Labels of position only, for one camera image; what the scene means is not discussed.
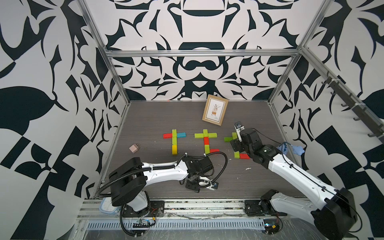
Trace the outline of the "yellow block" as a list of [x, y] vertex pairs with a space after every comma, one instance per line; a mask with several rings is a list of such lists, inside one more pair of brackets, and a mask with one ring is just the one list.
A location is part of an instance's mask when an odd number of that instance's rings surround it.
[[172, 145], [172, 155], [176, 156], [178, 154], [178, 148], [177, 145]]

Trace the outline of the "lime block top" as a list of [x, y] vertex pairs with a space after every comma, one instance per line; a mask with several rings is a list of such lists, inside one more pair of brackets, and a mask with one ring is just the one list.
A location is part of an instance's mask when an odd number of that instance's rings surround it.
[[195, 134], [195, 139], [203, 139], [205, 136], [204, 134], [200, 133], [200, 134]]

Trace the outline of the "teal block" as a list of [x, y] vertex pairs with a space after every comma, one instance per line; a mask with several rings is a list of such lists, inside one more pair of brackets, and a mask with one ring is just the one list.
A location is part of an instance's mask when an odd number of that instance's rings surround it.
[[186, 133], [177, 133], [177, 138], [185, 138], [186, 136]]

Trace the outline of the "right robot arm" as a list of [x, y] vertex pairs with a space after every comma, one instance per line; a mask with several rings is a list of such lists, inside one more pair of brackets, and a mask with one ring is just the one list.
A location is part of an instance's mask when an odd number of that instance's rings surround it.
[[312, 176], [272, 145], [264, 145], [259, 131], [235, 123], [237, 138], [231, 141], [236, 152], [245, 152], [255, 163], [279, 175], [307, 197], [307, 200], [270, 190], [263, 195], [276, 212], [313, 224], [329, 240], [342, 240], [361, 218], [353, 194]]

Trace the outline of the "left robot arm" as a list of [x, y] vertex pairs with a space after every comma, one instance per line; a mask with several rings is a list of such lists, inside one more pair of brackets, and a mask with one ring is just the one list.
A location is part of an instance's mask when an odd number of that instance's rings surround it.
[[171, 163], [143, 163], [139, 157], [132, 158], [109, 174], [111, 204], [113, 207], [130, 207], [134, 214], [144, 215], [150, 210], [150, 199], [144, 191], [146, 186], [167, 181], [187, 181], [190, 189], [199, 192], [204, 185], [211, 186], [209, 174], [214, 167], [209, 159], [184, 155]]

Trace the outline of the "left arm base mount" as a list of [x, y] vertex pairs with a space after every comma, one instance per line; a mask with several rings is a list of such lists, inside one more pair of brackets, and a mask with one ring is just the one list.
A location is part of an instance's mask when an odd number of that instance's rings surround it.
[[148, 206], [135, 212], [133, 208], [125, 205], [123, 208], [123, 218], [140, 218], [140, 217], [162, 217], [164, 215], [165, 202], [164, 201], [150, 201]]

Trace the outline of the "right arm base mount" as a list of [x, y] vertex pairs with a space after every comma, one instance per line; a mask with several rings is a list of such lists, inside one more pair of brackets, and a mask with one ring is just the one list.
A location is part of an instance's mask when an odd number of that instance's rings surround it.
[[269, 201], [245, 200], [245, 214], [249, 217], [280, 217], [288, 214], [277, 212]]

